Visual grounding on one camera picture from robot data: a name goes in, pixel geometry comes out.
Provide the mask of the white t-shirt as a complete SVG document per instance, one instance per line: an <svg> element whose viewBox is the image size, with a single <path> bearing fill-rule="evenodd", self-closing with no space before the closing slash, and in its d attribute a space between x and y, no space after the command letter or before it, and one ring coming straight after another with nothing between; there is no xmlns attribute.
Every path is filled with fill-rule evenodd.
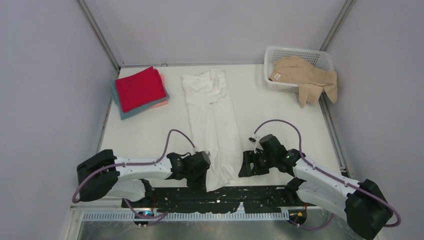
<svg viewBox="0 0 424 240"><path fill-rule="evenodd" d="M243 148L233 102L223 70L181 76L192 139L210 153L206 191L214 191L238 179Z"/></svg>

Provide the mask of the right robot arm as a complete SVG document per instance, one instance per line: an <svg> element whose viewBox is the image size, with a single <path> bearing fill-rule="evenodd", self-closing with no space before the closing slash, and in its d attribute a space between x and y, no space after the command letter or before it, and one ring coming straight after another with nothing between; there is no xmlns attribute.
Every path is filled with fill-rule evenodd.
<svg viewBox="0 0 424 240"><path fill-rule="evenodd" d="M243 152L240 178L265 175L271 168L289 174L283 200L318 206L345 220L360 237L372 240L394 215L378 185L331 173L297 149L287 150L272 134L253 135L253 150Z"/></svg>

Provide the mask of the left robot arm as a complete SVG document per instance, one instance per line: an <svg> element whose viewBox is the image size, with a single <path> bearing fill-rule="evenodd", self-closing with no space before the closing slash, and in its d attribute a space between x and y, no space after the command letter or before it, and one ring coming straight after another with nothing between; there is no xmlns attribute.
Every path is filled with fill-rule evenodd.
<svg viewBox="0 0 424 240"><path fill-rule="evenodd" d="M124 158L115 156L111 149L102 150L77 166L78 187L72 201L115 197L148 207L154 199L148 179L185 179L190 189L204 190L210 165L205 151L185 155L171 152L157 160Z"/></svg>

